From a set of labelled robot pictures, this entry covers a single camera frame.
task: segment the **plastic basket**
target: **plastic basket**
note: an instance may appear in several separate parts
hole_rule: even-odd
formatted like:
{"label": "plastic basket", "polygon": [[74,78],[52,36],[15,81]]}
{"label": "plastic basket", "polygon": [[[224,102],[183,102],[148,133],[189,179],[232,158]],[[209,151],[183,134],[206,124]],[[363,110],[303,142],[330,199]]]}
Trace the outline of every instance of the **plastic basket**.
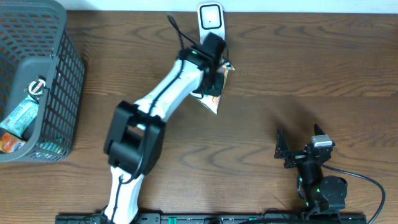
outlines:
{"label": "plastic basket", "polygon": [[55,162],[72,150],[85,69],[65,28],[66,11],[53,0],[0,0],[0,120],[46,78],[27,142],[0,162]]}

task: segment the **white wall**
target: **white wall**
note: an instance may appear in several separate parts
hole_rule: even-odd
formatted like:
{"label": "white wall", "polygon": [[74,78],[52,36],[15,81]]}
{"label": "white wall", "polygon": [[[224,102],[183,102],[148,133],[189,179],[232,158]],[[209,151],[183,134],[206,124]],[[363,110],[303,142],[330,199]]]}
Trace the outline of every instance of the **white wall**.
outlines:
{"label": "white wall", "polygon": [[[201,0],[57,0],[67,10],[196,11]],[[217,0],[226,12],[398,13],[398,0]]]}

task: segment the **small robot arm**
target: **small robot arm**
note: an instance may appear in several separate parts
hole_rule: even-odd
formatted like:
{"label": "small robot arm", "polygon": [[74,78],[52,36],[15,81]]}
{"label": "small robot arm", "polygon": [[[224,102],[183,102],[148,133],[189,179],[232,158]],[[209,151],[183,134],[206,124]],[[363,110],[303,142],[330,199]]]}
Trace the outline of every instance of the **small robot arm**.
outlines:
{"label": "small robot arm", "polygon": [[[111,223],[130,223],[137,215],[142,180],[160,157],[167,120],[191,92],[214,89],[225,45],[209,33],[201,46],[179,52],[169,74],[148,95],[133,105],[122,101],[117,106],[104,147],[113,183],[103,217]],[[144,136],[129,127],[144,130]]]}

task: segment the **wooden table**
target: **wooden table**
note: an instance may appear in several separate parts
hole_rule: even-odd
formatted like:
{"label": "wooden table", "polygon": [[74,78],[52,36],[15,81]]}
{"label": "wooden table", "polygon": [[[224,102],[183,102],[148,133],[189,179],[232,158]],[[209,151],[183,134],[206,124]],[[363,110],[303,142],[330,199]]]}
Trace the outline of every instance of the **wooden table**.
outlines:
{"label": "wooden table", "polygon": [[[376,223],[398,219],[398,17],[367,14],[226,13],[229,74],[215,116],[187,98],[167,123],[160,160],[139,206],[165,213],[262,212],[305,206],[297,171],[274,159],[276,129],[302,149],[319,123],[336,142],[328,165],[379,181]],[[175,13],[198,40],[197,15]],[[0,164],[1,223],[53,223],[59,213],[108,204],[103,145],[116,105],[165,77],[176,32],[164,12],[69,12],[68,30],[88,62],[75,148],[54,164]],[[379,189],[348,181],[346,210],[368,219]]]}

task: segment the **blue and white package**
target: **blue and white package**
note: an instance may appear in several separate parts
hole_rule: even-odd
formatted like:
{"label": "blue and white package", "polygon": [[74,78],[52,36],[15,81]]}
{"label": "blue and white package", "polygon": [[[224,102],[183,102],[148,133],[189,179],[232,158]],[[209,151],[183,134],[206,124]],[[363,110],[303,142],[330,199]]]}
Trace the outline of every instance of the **blue and white package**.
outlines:
{"label": "blue and white package", "polygon": [[0,128],[4,128],[8,132],[21,138],[22,133],[31,124],[37,116],[39,105],[31,97],[27,96],[21,103],[11,112],[7,118],[1,122]]}

